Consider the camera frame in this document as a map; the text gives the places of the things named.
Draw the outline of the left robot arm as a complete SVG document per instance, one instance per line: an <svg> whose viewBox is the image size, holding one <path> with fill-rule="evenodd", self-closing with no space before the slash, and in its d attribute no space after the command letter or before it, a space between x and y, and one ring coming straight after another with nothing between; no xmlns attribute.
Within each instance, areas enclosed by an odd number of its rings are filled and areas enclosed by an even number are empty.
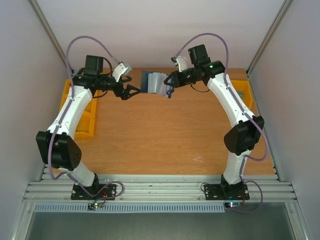
<svg viewBox="0 0 320 240"><path fill-rule="evenodd" d="M109 73L103 72L101 56L87 55L85 66L70 77L70 88L66 100L54 122L46 131L39 131L36 143L44 164L49 169L58 169L59 175L50 172L53 180L67 175L74 181L72 199L96 199L105 189L96 173L82 161L82 151L74 141L78 123L97 91L111 91L122 100L140 93L140 89L129 84L131 67L120 62Z"/></svg>

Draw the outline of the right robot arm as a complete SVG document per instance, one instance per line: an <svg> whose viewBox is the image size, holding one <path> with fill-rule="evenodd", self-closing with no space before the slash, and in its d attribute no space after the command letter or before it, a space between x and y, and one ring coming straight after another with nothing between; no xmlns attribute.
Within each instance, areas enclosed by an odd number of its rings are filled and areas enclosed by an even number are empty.
<svg viewBox="0 0 320 240"><path fill-rule="evenodd" d="M248 200L244 168L260 140L265 121L245 105L230 80L226 65L219 60L211 61L203 44L188 49L188 54L193 66L188 67L180 55L172 57L171 61L178 69L164 80L164 84L176 89L202 81L220 102L231 126L223 139L228 159L220 183L205 183L202 191L206 200Z"/></svg>

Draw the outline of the blue card holder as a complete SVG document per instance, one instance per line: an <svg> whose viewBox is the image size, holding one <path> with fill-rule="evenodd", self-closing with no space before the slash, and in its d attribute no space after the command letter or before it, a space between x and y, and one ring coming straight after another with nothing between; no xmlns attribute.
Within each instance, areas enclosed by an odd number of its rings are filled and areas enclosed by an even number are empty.
<svg viewBox="0 0 320 240"><path fill-rule="evenodd" d="M168 76L163 72L143 70L141 72L140 93L158 94L170 99L172 95L166 95L167 85L164 84L164 80Z"/></svg>

